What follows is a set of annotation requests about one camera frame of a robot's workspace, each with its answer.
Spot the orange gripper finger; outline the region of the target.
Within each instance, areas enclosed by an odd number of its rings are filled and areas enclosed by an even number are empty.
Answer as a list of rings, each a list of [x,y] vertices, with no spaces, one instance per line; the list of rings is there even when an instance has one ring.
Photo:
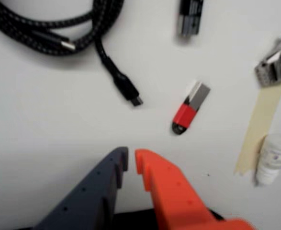
[[[150,192],[161,230],[252,230],[243,219],[218,220],[178,166],[147,149],[135,150],[137,173]]]

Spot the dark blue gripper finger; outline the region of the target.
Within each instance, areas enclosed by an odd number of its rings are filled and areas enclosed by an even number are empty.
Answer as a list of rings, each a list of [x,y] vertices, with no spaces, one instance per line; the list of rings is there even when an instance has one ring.
[[[127,170],[128,147],[115,148],[34,229],[111,229],[117,191]]]

